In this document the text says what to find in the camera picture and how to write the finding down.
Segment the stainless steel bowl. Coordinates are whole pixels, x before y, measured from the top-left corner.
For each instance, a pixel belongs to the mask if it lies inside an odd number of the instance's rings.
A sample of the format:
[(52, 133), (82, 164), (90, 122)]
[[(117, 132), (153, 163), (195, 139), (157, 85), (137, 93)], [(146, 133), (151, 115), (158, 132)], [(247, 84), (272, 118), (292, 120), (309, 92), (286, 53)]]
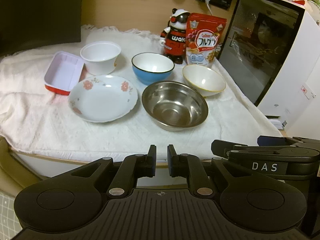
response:
[(176, 81), (148, 85), (142, 93), (142, 105), (157, 126), (173, 132), (201, 125), (209, 112), (199, 92)]

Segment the floral white plate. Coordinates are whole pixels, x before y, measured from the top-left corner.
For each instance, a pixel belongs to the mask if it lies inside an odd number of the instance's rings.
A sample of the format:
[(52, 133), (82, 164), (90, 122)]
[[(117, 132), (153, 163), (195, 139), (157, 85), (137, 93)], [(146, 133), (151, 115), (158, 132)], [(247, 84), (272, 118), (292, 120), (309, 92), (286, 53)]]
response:
[(117, 120), (134, 109), (138, 92), (127, 79), (98, 75), (80, 81), (68, 96), (73, 113), (85, 121), (105, 123)]

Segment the cream ceramic bowl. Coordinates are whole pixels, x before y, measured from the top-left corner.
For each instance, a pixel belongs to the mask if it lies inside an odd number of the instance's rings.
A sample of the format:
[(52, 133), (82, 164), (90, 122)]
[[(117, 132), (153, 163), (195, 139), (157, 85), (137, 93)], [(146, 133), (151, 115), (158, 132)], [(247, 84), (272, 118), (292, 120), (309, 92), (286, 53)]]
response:
[(197, 90), (203, 97), (221, 93), (227, 86), (226, 81), (219, 73), (198, 64), (184, 66), (182, 75), (185, 84)]

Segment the blue ceramic bowl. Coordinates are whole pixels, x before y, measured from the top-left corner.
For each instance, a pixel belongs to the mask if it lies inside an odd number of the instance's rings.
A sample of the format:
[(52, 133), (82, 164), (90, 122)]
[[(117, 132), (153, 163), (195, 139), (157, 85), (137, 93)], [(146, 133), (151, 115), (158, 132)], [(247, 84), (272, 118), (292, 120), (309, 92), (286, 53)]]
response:
[(175, 68), (170, 58), (159, 53), (139, 53), (131, 62), (137, 79), (145, 85), (167, 79)]

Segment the white plastic bowl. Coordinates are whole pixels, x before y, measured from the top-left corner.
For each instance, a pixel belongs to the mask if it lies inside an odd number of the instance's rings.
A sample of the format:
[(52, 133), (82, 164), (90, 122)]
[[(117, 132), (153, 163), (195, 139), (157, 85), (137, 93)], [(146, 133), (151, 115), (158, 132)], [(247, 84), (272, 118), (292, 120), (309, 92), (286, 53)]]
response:
[(116, 68), (116, 59), (121, 53), (121, 47), (110, 41), (98, 41), (85, 45), (80, 50), (89, 74), (107, 75)]

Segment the red rectangular foil tray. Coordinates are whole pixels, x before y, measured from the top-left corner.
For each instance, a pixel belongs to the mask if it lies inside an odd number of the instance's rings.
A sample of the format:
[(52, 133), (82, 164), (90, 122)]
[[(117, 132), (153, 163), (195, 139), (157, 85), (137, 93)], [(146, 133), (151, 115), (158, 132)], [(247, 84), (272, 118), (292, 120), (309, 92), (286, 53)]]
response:
[(58, 51), (54, 54), (44, 76), (44, 86), (47, 90), (68, 96), (79, 82), (84, 61), (74, 54)]

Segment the white fringed table cloth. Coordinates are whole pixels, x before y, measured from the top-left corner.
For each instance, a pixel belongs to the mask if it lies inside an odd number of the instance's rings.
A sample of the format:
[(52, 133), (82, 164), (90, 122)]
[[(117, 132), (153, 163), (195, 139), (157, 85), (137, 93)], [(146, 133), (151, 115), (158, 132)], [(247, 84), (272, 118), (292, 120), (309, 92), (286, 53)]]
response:
[(157, 126), (141, 104), (124, 117), (104, 124), (86, 122), (68, 106), (67, 97), (48, 91), (44, 76), (58, 51), (79, 55), (80, 49), (95, 41), (112, 41), (121, 46), (115, 75), (133, 83), (139, 93), (145, 86), (136, 79), (131, 59), (141, 52), (161, 51), (159, 36), (149, 31), (115, 27), (98, 29), (85, 25), (81, 42), (26, 50), (1, 60), (1, 135), (17, 151), (45, 157), (92, 162), (109, 156), (121, 161), (126, 156), (146, 153), (157, 147), (157, 159), (167, 157), (172, 144), (179, 153), (201, 159), (212, 156), (211, 143), (225, 140), (254, 146), (261, 135), (280, 136), (266, 116), (244, 96), (238, 86), (215, 61), (213, 70), (227, 83), (226, 89), (207, 98), (209, 114), (203, 124), (177, 132)]

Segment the white microwave oven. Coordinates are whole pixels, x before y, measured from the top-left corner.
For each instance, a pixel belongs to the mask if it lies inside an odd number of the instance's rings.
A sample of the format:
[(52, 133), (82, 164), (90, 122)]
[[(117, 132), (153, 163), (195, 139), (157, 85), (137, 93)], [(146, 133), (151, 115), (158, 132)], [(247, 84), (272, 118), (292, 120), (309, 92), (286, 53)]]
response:
[(319, 26), (295, 2), (237, 0), (218, 59), (266, 117), (289, 129), (311, 101), (302, 92), (319, 59)]

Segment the panda robot figurine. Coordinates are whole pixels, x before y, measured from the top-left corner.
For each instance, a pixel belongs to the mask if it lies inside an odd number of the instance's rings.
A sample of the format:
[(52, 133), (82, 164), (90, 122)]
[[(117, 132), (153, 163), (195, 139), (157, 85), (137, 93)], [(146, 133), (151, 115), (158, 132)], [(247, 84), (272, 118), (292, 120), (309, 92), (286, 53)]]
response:
[(163, 29), (160, 35), (160, 43), (163, 46), (164, 55), (170, 58), (175, 64), (183, 63), (189, 15), (189, 11), (173, 8), (168, 26)]

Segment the red granola cereal bag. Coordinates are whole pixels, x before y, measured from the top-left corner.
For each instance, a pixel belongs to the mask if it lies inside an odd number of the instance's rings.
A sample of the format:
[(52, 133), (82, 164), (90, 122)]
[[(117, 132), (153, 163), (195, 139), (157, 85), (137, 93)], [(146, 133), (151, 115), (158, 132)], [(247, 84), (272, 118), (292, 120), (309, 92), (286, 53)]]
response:
[(216, 16), (192, 13), (186, 28), (187, 64), (199, 64), (211, 67), (215, 51), (227, 20)]

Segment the black monitor screen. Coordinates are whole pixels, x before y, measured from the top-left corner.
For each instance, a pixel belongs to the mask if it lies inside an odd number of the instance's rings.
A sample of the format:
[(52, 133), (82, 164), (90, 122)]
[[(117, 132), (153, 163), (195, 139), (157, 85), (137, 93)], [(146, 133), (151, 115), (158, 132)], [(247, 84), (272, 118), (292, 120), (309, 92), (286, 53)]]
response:
[(1, 56), (81, 40), (82, 0), (1, 0)]

